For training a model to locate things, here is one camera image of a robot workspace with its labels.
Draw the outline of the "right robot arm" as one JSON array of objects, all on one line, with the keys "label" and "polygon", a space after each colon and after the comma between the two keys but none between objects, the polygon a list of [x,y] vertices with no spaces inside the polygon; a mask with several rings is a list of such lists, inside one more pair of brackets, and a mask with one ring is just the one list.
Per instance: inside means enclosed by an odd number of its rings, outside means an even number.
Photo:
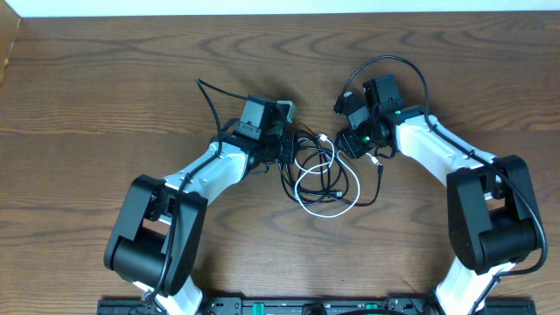
[{"label": "right robot arm", "polygon": [[516,275],[515,265],[536,250],[539,261],[526,271],[539,270],[548,245],[524,160],[478,150],[441,125],[427,104],[406,105],[392,75],[362,87],[363,98],[343,89],[332,107],[349,123],[337,134],[336,146],[350,158],[379,157],[379,150],[389,147],[417,161],[446,189],[455,258],[426,311],[484,310],[495,285]]}]

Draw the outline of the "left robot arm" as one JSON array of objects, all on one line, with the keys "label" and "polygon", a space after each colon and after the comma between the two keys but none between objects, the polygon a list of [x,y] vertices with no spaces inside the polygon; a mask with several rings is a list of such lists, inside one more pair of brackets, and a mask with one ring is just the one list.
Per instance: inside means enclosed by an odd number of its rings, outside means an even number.
[{"label": "left robot arm", "polygon": [[219,125],[207,151],[161,179],[135,178],[103,257],[107,269],[141,289],[138,300],[109,299],[100,314],[195,314],[204,300],[191,273],[207,207],[258,165],[291,163],[292,101],[248,95],[241,117]]}]

